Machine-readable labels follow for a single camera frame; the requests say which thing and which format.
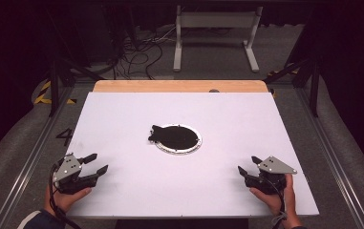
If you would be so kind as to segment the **wooden table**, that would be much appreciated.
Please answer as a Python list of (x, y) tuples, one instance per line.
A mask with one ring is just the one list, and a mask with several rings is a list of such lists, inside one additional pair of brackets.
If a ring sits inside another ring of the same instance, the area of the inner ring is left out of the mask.
[(267, 93), (262, 80), (99, 80), (94, 93)]

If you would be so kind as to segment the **round silver-rimmed folding mirror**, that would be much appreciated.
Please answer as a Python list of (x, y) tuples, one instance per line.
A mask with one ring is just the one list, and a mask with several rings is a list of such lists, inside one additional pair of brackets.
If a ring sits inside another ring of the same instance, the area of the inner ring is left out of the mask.
[(153, 125), (148, 140), (167, 154), (177, 156), (191, 154), (203, 143), (197, 130), (182, 124)]

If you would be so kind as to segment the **white table cover board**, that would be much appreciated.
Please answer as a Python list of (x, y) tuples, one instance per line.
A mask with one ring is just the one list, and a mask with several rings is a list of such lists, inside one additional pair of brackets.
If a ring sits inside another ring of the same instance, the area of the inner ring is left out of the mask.
[[(184, 124), (200, 148), (175, 156), (149, 142), (153, 126)], [(238, 170), (256, 175), (254, 156), (301, 165), (269, 93), (90, 93), (68, 148), (96, 154), (85, 175), (108, 171), (73, 217), (246, 218), (268, 214)]]

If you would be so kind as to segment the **yellow black floor tape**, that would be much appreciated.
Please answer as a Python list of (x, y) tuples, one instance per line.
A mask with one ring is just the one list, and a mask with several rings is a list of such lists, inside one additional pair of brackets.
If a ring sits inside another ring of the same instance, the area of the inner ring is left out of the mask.
[(280, 71), (272, 71), (268, 73), (268, 77), (272, 77), (276, 74), (281, 74), (281, 75), (286, 75), (289, 73), (297, 73), (298, 72), (299, 67), (292, 67), (292, 66), (288, 66)]
[(52, 100), (50, 98), (46, 98), (45, 94), (47, 90), (51, 87), (51, 81), (47, 80), (42, 86), (38, 96), (36, 97), (34, 104), (51, 104)]

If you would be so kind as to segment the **white metal desk frame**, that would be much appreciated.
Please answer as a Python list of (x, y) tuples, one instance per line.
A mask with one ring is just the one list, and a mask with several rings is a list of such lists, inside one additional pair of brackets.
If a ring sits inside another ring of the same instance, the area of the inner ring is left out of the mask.
[(179, 72), (182, 69), (182, 28), (227, 28), (227, 29), (248, 29), (249, 37), (243, 41), (246, 51), (246, 58), (254, 73), (260, 71), (252, 45), (260, 24), (263, 8), (258, 7), (254, 11), (244, 12), (192, 12), (183, 11), (177, 6), (176, 13), (176, 46), (174, 54), (173, 71)]

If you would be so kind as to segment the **person's left hand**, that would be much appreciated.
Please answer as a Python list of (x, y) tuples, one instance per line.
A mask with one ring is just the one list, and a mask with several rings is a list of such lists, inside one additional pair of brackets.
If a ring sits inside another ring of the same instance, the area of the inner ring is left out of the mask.
[[(82, 198), (85, 198), (92, 192), (92, 188), (87, 187), (74, 193), (72, 195), (61, 194), (59, 192), (54, 191), (54, 202), (55, 205), (61, 209), (64, 213), (68, 213), (72, 206)], [(45, 191), (45, 200), (44, 200), (44, 209), (50, 213), (52, 216), (55, 216), (55, 212), (53, 207), (50, 204), (50, 186), (47, 186)]]

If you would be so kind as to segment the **black metal stand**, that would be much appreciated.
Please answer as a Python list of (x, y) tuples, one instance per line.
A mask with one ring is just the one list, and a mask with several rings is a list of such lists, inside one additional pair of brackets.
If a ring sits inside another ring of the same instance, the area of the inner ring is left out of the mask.
[[(288, 66), (299, 67), (297, 74), (291, 81), (291, 84), (295, 88), (304, 88), (306, 83), (310, 81), (310, 98), (309, 98), (310, 110), (315, 117), (318, 117), (317, 98), (318, 98), (319, 76), (320, 76), (318, 61), (314, 58), (307, 58), (300, 60), (296, 63), (288, 64), (287, 67)], [(266, 84), (269, 84), (274, 81), (277, 81), (278, 79), (286, 75), (276, 74), (272, 77), (267, 77), (266, 79), (264, 79), (264, 82)]]
[(51, 65), (50, 65), (50, 80), (51, 80), (51, 94), (52, 105), (50, 116), (54, 116), (60, 107), (59, 98), (59, 81), (62, 81), (65, 87), (73, 87), (75, 84), (75, 78), (72, 76), (70, 68), (73, 68), (81, 74), (88, 76), (94, 81), (102, 80), (102, 77), (97, 73), (93, 73), (79, 64), (75, 63), (67, 57), (63, 57), (58, 50), (51, 51)]

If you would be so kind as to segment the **aluminium floor rail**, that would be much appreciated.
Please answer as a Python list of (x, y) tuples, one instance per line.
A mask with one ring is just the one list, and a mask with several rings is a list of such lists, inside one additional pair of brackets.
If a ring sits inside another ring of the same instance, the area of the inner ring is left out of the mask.
[(295, 89), (295, 92), (302, 104), (302, 107), (307, 113), (313, 129), (316, 131), (318, 139), (322, 144), (324, 157), (332, 171), (332, 175), (337, 183), (340, 193), (352, 214), (357, 229), (364, 229), (364, 208), (362, 207), (360, 200), (355, 193), (352, 183), (346, 175), (333, 146), (328, 140), (328, 136), (321, 122), (311, 111), (309, 107), (310, 102), (306, 92), (303, 89)]
[(54, 114), (46, 119), (46, 122), (39, 134), (39, 137), (35, 141), (25, 164), (23, 165), (20, 173), (16, 177), (14, 184), (12, 185), (7, 198), (0, 209), (0, 229), (4, 229), (11, 219), (11, 215), (14, 212), (32, 177), (33, 171), (39, 161), (41, 153), (46, 146), (46, 142), (51, 134), (54, 124), (59, 118), (60, 113), (72, 91), (72, 87), (62, 89), (61, 95), (57, 98), (58, 105)]

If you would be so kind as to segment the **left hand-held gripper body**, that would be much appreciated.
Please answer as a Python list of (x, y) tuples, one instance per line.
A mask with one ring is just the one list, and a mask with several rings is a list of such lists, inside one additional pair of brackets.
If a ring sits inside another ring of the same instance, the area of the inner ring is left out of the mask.
[(72, 195), (87, 187), (95, 187), (97, 179), (81, 177), (82, 170), (79, 158), (74, 154), (64, 156), (58, 164), (58, 169), (53, 172), (53, 185), (62, 194)]

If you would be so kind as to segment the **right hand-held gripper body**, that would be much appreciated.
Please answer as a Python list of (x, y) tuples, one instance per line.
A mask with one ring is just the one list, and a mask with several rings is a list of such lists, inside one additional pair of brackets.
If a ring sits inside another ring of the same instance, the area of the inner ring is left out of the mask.
[(267, 195), (279, 194), (287, 186), (285, 174), (297, 173), (294, 168), (274, 156), (269, 156), (256, 165), (260, 173), (257, 177), (248, 175), (246, 187), (256, 188)]

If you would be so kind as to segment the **person's right hand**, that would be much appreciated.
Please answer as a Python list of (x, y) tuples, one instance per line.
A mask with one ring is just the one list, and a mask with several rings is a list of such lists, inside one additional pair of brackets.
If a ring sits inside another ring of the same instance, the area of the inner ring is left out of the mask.
[(306, 229), (296, 213), (295, 193), (293, 189), (293, 177), (286, 174), (287, 186), (282, 194), (266, 195), (256, 188), (249, 191), (260, 199), (273, 215), (272, 229)]

